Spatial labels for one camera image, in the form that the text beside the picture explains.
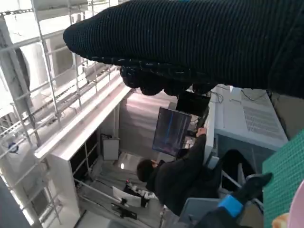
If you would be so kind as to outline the bare black left hand blue tape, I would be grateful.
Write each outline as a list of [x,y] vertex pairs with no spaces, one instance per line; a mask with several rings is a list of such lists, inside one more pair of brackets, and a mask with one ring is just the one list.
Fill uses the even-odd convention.
[[258,198],[263,188],[271,181],[273,174],[252,174],[237,191],[228,194],[217,207],[208,212],[195,224],[196,228],[241,228],[238,218],[245,205]]

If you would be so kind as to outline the black knitted gloved right hand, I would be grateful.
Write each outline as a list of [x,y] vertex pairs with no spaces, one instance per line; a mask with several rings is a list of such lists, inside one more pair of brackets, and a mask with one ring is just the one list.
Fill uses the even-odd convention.
[[131,0],[69,26],[73,53],[144,95],[219,84],[304,96],[301,0]]

